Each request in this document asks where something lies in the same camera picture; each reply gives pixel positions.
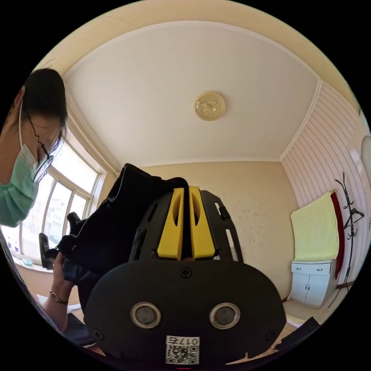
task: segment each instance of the face mask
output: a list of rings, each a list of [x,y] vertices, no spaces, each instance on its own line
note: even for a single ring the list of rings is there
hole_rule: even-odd
[[[0,225],[15,228],[27,218],[35,204],[39,185],[34,183],[37,162],[26,145],[22,144],[19,114],[20,152],[15,160],[9,184],[0,183]]]

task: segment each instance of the screw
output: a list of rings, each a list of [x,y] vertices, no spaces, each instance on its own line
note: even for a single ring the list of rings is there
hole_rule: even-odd
[[[93,331],[93,334],[94,334],[94,336],[95,336],[98,340],[103,340],[103,339],[104,339],[104,335],[103,335],[102,331],[100,331],[100,330],[94,330],[94,331]]]
[[[190,278],[192,276],[192,270],[189,268],[182,268],[179,274],[181,278]]]
[[[271,340],[274,340],[275,337],[276,337],[276,332],[274,330],[271,330],[267,333],[266,339],[268,341],[271,341]]]

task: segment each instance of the drawer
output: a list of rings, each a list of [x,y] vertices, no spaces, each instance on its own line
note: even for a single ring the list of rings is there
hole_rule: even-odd
[[[304,263],[292,263],[291,271],[293,273],[305,273],[305,274],[330,274],[331,263],[323,264],[304,264]]]

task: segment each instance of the qr code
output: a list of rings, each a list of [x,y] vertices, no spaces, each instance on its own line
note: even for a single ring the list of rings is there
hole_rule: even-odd
[[[166,363],[199,364],[199,338],[167,336]]]

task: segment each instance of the woman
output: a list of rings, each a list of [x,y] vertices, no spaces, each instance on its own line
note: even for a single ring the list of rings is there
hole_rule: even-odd
[[[34,71],[17,94],[4,123],[0,124],[0,225],[16,227],[33,207],[38,185],[53,160],[53,152],[66,134],[66,95],[57,71]],[[0,242],[13,274],[39,313],[20,277],[0,231]],[[65,281],[63,257],[54,263],[54,281],[44,309],[63,331],[72,283]]]

